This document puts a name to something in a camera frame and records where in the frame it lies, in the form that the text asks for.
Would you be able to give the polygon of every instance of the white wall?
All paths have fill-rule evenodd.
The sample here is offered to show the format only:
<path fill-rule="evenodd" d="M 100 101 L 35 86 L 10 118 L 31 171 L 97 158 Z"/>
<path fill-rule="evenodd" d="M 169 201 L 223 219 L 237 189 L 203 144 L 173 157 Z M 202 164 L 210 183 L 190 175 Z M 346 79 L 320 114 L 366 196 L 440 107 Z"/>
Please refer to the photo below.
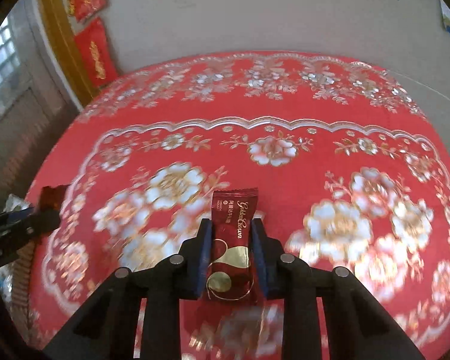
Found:
<path fill-rule="evenodd" d="M 411 78 L 396 74 L 450 152 L 450 35 L 439 0 L 108 1 L 99 15 L 122 72 L 226 50 L 352 56 Z"/>

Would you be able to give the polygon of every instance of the floral tablecloth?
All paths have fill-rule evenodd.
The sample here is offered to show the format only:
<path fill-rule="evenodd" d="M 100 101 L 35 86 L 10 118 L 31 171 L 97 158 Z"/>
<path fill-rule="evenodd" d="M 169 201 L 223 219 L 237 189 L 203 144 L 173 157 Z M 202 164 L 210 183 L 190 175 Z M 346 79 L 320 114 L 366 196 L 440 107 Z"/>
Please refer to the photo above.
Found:
<path fill-rule="evenodd" d="M 380 67 L 245 52 L 144 68 L 75 120 L 27 199 L 59 184 L 62 226 L 31 278 L 38 346 L 114 269 L 176 253 L 214 191 L 258 187 L 255 215 L 287 251 L 349 267 L 427 359 L 450 347 L 450 159 Z M 282 303 L 201 307 L 181 304 L 184 359 L 280 357 Z"/>

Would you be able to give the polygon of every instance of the candy wrapper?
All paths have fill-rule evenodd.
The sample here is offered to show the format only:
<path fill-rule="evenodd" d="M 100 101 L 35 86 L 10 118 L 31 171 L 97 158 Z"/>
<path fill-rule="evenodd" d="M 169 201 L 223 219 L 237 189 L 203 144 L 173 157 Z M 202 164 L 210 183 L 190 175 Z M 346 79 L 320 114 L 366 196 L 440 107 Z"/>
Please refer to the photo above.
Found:
<path fill-rule="evenodd" d="M 257 200 L 257 188 L 214 192 L 211 221 L 215 240 L 207 279 L 210 300 L 236 302 L 251 297 L 254 279 L 248 240 Z"/>

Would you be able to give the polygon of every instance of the metal screw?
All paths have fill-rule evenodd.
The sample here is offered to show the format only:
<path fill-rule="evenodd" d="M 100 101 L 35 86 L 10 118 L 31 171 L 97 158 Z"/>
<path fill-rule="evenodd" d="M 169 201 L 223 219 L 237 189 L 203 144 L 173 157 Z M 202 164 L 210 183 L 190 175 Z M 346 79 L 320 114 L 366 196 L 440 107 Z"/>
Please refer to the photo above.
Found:
<path fill-rule="evenodd" d="M 127 268 L 118 268 L 115 271 L 115 277 L 118 279 L 123 279 L 128 276 L 128 269 Z"/>
<path fill-rule="evenodd" d="M 339 266 L 337 269 L 335 269 L 335 273 L 341 278 L 346 278 L 348 276 L 348 269 L 343 266 Z"/>
<path fill-rule="evenodd" d="M 295 256 L 288 254 L 288 253 L 284 253 L 280 256 L 280 259 L 284 262 L 284 263 L 293 263 L 293 261 L 295 260 Z"/>
<path fill-rule="evenodd" d="M 179 254 L 174 254 L 173 256 L 170 257 L 170 262 L 172 264 L 175 264 L 176 266 L 178 264 L 183 263 L 183 260 L 184 260 L 183 256 L 180 256 Z"/>

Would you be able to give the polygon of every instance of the window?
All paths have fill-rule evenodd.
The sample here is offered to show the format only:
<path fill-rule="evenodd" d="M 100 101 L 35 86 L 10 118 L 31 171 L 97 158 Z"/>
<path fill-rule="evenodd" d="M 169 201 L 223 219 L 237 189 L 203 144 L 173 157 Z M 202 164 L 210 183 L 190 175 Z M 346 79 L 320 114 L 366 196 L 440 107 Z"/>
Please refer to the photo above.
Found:
<path fill-rule="evenodd" d="M 0 84 L 5 80 L 18 66 L 20 60 L 15 52 L 13 36 L 8 25 L 8 18 L 5 18 L 0 26 Z"/>

